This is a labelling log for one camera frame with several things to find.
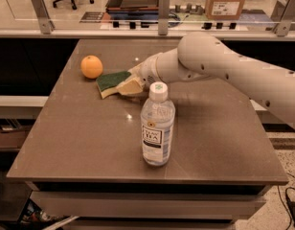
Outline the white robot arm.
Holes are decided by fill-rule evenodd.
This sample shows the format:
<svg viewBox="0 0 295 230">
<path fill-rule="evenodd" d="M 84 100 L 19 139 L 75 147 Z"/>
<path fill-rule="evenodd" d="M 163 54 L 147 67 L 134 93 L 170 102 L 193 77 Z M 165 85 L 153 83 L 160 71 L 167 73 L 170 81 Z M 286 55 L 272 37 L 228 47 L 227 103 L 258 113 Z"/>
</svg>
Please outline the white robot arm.
<svg viewBox="0 0 295 230">
<path fill-rule="evenodd" d="M 122 95 L 139 94 L 155 81 L 219 78 L 295 129 L 295 72 L 240 55 L 209 34 L 187 34 L 176 48 L 148 57 L 129 72 L 117 86 Z"/>
</svg>

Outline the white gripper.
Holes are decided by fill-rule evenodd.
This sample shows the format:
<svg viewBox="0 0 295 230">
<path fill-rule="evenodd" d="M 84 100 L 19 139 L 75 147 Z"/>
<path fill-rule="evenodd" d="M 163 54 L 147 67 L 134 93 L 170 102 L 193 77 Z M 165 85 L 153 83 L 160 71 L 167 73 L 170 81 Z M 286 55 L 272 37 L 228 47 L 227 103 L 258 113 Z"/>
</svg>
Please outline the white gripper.
<svg viewBox="0 0 295 230">
<path fill-rule="evenodd" d="M 161 81 L 157 71 L 157 59 L 160 54 L 148 57 L 142 63 L 128 69 L 131 75 L 116 86 L 117 91 L 124 96 L 140 94 L 153 83 Z"/>
</svg>

